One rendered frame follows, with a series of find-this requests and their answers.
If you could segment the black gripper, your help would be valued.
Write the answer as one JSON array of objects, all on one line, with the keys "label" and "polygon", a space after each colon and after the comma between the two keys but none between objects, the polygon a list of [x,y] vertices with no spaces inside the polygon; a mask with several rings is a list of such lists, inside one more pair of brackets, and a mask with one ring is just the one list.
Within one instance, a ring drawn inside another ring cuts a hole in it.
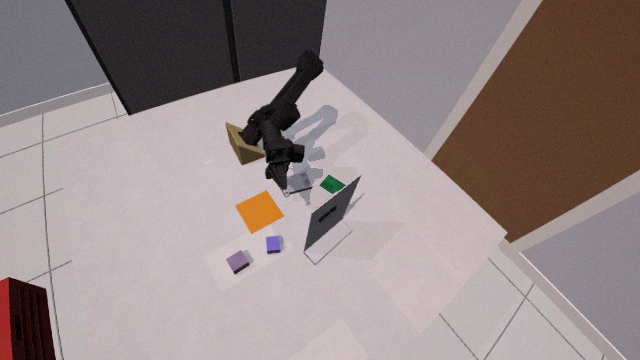
[{"label": "black gripper", "polygon": [[278,133],[271,133],[263,138],[265,161],[268,166],[265,168],[266,179],[273,179],[275,183],[283,190],[287,189],[287,171],[291,158],[288,158],[288,152],[283,152],[285,149],[289,149],[290,153],[293,153],[294,146],[291,140],[284,139],[284,136]]}]

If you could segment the green flat square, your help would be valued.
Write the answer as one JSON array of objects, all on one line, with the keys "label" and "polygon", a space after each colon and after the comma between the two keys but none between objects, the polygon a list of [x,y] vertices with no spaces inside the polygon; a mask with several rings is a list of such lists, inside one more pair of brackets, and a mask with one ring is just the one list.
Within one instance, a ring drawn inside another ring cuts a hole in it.
[{"label": "green flat square", "polygon": [[336,191],[340,191],[346,185],[338,181],[334,177],[328,175],[319,186],[334,194]]}]

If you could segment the orange flat square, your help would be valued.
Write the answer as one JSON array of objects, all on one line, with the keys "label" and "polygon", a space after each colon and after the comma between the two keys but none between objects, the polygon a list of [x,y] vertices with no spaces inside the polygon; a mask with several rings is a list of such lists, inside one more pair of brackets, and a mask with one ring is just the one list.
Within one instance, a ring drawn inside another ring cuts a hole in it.
[{"label": "orange flat square", "polygon": [[284,217],[267,191],[236,205],[235,208],[251,234]]}]

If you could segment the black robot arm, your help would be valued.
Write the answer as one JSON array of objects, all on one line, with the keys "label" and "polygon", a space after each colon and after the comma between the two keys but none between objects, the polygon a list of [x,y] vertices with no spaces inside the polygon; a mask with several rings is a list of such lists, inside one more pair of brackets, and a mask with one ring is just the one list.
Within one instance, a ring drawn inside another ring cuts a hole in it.
[{"label": "black robot arm", "polygon": [[[298,121],[301,116],[295,102],[308,84],[323,72],[323,69],[323,62],[314,52],[310,50],[302,53],[297,63],[296,73],[269,104],[261,106],[250,115],[248,124],[238,132],[244,143],[257,146],[261,138],[271,133],[281,134],[280,129],[285,131]],[[293,144],[293,146],[293,153],[290,153],[289,149],[283,152],[288,152],[287,157],[291,158],[291,162],[301,163],[305,147],[299,144]]]}]

